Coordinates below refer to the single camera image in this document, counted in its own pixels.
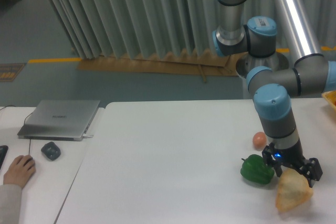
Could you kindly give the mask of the person's hand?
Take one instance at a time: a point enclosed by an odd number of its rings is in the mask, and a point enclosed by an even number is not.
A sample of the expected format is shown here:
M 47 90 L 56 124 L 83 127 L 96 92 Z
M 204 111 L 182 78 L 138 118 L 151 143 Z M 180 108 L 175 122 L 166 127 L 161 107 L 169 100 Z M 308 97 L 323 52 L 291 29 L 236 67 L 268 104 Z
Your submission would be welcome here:
M 36 167 L 34 172 L 32 170 L 25 171 L 23 168 L 24 163 L 31 157 L 32 156 L 30 155 L 17 156 L 10 164 L 7 172 L 4 174 L 3 184 L 16 185 L 19 186 L 21 189 L 23 189 L 36 172 Z

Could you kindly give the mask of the grey sleeved forearm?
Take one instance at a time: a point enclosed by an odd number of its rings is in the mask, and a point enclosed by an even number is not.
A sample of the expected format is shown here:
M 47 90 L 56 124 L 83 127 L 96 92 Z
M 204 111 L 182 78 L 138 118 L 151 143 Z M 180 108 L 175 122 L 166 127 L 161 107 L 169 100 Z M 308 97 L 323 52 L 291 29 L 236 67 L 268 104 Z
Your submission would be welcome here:
M 1 223 L 19 223 L 21 198 L 18 185 L 1 185 Z

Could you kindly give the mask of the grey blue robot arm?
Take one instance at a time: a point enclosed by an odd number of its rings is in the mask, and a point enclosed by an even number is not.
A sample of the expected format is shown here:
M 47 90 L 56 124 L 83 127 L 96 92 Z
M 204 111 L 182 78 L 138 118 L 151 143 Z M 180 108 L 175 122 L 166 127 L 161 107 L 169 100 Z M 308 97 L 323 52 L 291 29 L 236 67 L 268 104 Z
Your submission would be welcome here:
M 241 21 L 247 0 L 217 0 L 224 18 L 213 32 L 219 56 L 248 52 L 265 58 L 275 53 L 276 25 L 265 17 Z M 327 61 L 312 29 L 302 0 L 274 0 L 280 24 L 294 60 L 291 69 L 273 71 L 266 66 L 249 70 L 246 83 L 252 95 L 268 145 L 264 163 L 277 176 L 288 167 L 303 175 L 309 186 L 318 181 L 322 168 L 318 159 L 305 158 L 291 108 L 291 98 L 335 89 L 335 62 Z

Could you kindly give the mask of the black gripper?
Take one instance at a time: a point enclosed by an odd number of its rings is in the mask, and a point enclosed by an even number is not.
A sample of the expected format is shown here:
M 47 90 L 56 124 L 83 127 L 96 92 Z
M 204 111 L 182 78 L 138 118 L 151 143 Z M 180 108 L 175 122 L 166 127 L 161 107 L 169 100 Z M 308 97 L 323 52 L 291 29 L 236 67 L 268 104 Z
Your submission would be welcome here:
M 277 177 L 282 175 L 281 165 L 296 168 L 296 171 L 307 179 L 310 188 L 323 175 L 317 158 L 304 158 L 300 141 L 286 149 L 275 148 L 274 143 L 270 143 L 263 149 L 262 158 L 264 163 L 275 171 Z

